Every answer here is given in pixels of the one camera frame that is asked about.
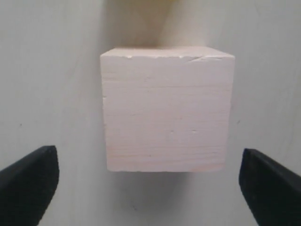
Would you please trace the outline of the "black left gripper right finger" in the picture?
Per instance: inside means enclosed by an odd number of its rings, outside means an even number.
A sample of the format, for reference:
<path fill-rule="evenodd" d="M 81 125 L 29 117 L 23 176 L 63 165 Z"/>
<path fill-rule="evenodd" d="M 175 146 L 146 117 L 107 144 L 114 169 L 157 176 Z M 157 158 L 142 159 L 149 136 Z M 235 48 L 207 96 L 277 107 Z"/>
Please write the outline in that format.
<path fill-rule="evenodd" d="M 301 177 L 256 149 L 244 149 L 238 183 L 260 226 L 301 224 Z"/>

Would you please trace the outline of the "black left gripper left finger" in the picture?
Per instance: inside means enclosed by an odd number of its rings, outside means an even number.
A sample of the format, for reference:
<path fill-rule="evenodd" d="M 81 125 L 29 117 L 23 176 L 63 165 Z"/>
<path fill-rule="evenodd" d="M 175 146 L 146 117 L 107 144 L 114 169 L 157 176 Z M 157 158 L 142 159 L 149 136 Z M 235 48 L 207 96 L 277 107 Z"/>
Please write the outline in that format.
<path fill-rule="evenodd" d="M 0 224 L 37 226 L 59 183 L 54 145 L 38 148 L 0 172 Z"/>

